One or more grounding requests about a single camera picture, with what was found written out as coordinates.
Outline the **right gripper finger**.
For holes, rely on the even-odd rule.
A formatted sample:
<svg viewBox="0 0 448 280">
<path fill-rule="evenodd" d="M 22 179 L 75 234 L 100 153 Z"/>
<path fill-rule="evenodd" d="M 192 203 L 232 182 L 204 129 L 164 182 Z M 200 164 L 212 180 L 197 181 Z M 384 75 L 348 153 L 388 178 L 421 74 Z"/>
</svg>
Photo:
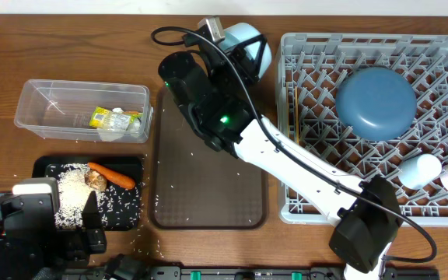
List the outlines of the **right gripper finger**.
<svg viewBox="0 0 448 280">
<path fill-rule="evenodd" d="M 262 77 L 262 63 L 264 60 L 264 53 L 267 45 L 267 40 L 264 35 L 257 35 L 254 42 L 254 66 L 256 68 L 257 77 L 260 79 Z"/>
<path fill-rule="evenodd" d="M 229 48 L 230 53 L 239 53 L 245 55 L 247 58 L 254 58 L 255 49 L 254 42 L 255 36 L 249 37 L 247 39 L 238 39 L 237 43 Z"/>
</svg>

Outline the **pile of white rice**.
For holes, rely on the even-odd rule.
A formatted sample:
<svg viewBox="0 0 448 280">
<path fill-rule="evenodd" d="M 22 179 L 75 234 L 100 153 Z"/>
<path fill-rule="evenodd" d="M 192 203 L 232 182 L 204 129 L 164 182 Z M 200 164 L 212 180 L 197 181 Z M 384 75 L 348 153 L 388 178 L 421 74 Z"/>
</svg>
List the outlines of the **pile of white rice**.
<svg viewBox="0 0 448 280">
<path fill-rule="evenodd" d="M 78 229 L 82 226 L 82 210 L 91 191 L 96 192 L 97 205 L 106 230 L 130 230 L 138 225 L 140 190 L 126 190 L 107 180 L 107 189 L 97 191 L 88 187 L 84 175 L 91 170 L 86 163 L 52 163 L 45 177 L 58 181 L 60 208 L 54 215 L 59 229 Z"/>
</svg>

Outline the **brown food scrap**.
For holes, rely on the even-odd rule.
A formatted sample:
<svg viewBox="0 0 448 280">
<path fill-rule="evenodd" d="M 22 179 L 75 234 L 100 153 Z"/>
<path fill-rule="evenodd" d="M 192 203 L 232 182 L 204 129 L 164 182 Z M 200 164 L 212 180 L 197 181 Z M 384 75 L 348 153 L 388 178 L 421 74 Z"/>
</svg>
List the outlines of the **brown food scrap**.
<svg viewBox="0 0 448 280">
<path fill-rule="evenodd" d="M 95 170 L 89 170 L 84 175 L 85 183 L 97 191 L 105 191 L 107 189 L 107 179 Z"/>
</svg>

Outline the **orange carrot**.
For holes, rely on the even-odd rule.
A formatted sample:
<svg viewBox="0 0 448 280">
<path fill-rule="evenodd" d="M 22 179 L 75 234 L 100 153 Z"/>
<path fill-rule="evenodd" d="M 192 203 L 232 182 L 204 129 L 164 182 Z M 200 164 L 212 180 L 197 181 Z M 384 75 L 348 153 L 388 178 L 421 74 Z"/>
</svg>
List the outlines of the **orange carrot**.
<svg viewBox="0 0 448 280">
<path fill-rule="evenodd" d="M 98 163 L 87 163 L 88 167 L 91 170 L 98 172 L 100 175 L 104 176 L 108 181 L 113 184 L 118 185 L 126 190 L 131 190 L 135 187 L 135 181 L 117 171 L 106 168 L 105 166 L 101 166 Z"/>
</svg>

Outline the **white paper napkin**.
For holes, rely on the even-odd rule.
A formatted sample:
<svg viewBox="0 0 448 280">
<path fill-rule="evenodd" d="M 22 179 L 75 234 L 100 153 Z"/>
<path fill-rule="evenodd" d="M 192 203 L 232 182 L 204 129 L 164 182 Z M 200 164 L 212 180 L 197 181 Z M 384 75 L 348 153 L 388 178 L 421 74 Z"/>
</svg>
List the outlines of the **white paper napkin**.
<svg viewBox="0 0 448 280">
<path fill-rule="evenodd" d="M 114 142 L 125 135 L 138 133 L 142 117 L 143 113 L 135 110 L 124 111 L 120 107 L 108 110 L 97 107 L 90 125 L 97 130 L 103 142 Z"/>
</svg>

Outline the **yellow snack wrapper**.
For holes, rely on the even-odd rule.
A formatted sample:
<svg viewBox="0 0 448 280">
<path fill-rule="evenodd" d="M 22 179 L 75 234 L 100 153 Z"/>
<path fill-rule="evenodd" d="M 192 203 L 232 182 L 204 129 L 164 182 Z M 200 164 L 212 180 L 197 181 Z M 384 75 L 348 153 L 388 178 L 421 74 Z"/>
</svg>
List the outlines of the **yellow snack wrapper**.
<svg viewBox="0 0 448 280">
<path fill-rule="evenodd" d="M 127 131 L 135 121 L 140 121 L 142 112 L 123 110 L 120 107 L 108 110 L 96 107 L 89 119 L 89 126 L 108 131 Z"/>
</svg>

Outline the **dark blue plate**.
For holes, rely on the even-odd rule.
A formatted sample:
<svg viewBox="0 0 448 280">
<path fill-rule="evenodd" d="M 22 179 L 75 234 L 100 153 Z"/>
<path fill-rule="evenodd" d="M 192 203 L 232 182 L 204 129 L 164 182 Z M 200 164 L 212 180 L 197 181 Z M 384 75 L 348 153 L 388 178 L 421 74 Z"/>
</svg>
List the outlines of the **dark blue plate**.
<svg viewBox="0 0 448 280">
<path fill-rule="evenodd" d="M 355 135 L 369 141 L 388 141 L 403 135 L 417 112 L 411 84 L 388 68 L 358 70 L 338 88 L 338 119 Z"/>
</svg>

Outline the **light blue plastic cup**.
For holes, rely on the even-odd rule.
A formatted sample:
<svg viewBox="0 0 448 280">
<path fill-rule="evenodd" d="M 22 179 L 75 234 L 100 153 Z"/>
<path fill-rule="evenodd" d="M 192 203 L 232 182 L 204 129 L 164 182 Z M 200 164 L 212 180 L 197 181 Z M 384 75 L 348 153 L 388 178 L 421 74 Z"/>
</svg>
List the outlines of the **light blue plastic cup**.
<svg viewBox="0 0 448 280">
<path fill-rule="evenodd" d="M 442 164 L 436 156 L 422 154 L 405 160 L 399 169 L 399 181 L 408 189 L 419 190 L 441 174 Z"/>
</svg>

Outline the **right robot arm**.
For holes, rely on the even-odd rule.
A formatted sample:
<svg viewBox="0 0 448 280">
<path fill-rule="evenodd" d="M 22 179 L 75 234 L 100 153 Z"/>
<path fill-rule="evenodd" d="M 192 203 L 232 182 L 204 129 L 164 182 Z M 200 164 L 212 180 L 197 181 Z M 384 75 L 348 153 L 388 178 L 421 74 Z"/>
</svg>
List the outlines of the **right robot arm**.
<svg viewBox="0 0 448 280">
<path fill-rule="evenodd" d="M 346 279 L 378 279 L 401 227 L 386 180 L 364 182 L 301 148 L 260 114 L 248 89 L 271 63 L 262 34 L 240 38 L 183 30 L 180 51 L 159 65 L 159 76 L 193 132 L 277 177 L 300 193 L 334 227 L 329 245 L 345 262 Z"/>
</svg>

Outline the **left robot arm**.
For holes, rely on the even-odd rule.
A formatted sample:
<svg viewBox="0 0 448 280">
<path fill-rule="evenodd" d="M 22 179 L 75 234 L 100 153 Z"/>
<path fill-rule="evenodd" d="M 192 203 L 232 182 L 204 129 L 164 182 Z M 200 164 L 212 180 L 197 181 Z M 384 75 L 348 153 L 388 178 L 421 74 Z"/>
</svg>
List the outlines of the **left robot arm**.
<svg viewBox="0 0 448 280">
<path fill-rule="evenodd" d="M 0 279 L 60 279 L 106 251 L 107 239 L 92 191 L 78 229 L 57 229 L 52 194 L 0 192 Z"/>
</svg>

